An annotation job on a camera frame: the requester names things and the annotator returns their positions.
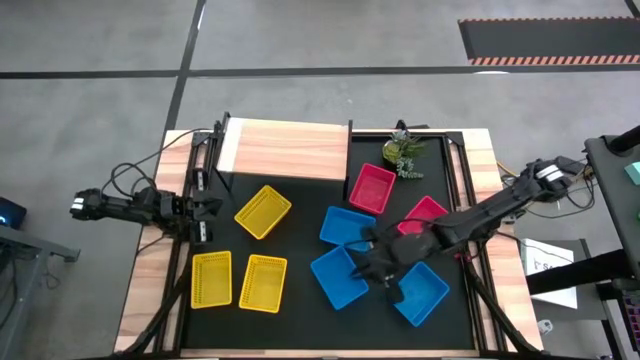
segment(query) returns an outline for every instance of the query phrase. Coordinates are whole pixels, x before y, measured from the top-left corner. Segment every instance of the black floor mat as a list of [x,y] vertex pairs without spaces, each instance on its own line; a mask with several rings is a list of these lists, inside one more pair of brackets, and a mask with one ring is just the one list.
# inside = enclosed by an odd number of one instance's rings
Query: black floor mat
[[640,19],[465,19],[460,32],[473,65],[640,62]]

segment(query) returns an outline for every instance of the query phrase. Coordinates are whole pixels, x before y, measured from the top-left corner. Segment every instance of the yellow basket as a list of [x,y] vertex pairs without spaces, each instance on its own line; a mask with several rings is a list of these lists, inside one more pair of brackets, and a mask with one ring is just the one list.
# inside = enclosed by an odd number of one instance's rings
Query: yellow basket
[[251,255],[244,274],[240,308],[277,313],[280,310],[287,259]]
[[262,240],[291,209],[291,203],[265,185],[233,218],[256,239]]
[[231,252],[193,256],[191,308],[231,304]]

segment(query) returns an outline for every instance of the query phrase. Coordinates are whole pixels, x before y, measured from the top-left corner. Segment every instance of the black mat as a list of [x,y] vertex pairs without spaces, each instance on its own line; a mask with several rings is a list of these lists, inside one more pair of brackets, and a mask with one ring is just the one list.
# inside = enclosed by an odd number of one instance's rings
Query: black mat
[[615,55],[605,59],[615,63],[624,60],[618,55],[640,54],[635,18],[464,20],[459,25],[469,59]]
[[[352,144],[351,186],[364,162],[381,165],[376,142]],[[427,155],[416,169],[422,180],[399,180],[378,224],[403,218],[425,195],[445,208],[448,201],[445,161],[440,139],[427,141]],[[310,270],[313,260],[333,248],[318,235],[327,207],[342,205],[342,183],[235,175],[233,190],[244,205],[263,185],[269,184],[293,204],[291,211],[264,239],[252,238],[233,220],[236,210],[225,202],[214,242],[205,251],[231,250],[233,303],[225,307],[188,309],[184,348],[218,349],[473,349],[472,325],[462,271],[451,257],[432,258],[427,264],[451,291],[419,328],[414,328],[390,306],[383,290],[369,284],[369,292],[341,311],[330,305]],[[288,259],[278,314],[241,310],[238,298],[250,254]]]

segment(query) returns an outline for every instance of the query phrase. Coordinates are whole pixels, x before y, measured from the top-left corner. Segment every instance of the blue basket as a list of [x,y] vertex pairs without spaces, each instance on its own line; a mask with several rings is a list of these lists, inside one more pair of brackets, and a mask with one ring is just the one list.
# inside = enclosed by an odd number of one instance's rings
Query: blue basket
[[420,326],[449,293],[449,285],[423,262],[415,264],[398,284],[404,301],[395,307],[415,327]]
[[[362,240],[362,230],[376,225],[376,218],[329,206],[324,224],[320,230],[320,240],[336,245],[344,245],[352,241]],[[369,242],[347,245],[349,249],[365,252],[371,248]]]
[[316,276],[322,290],[329,297],[333,308],[340,310],[369,291],[364,279],[351,276],[356,268],[344,247],[337,247],[311,263],[311,271]]

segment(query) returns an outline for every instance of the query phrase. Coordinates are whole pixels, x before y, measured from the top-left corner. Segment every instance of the wooden block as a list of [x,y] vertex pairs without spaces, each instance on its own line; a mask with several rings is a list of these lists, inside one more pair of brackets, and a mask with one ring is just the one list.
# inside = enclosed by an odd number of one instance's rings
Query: wooden block
[[231,118],[217,168],[343,181],[348,147],[347,125]]

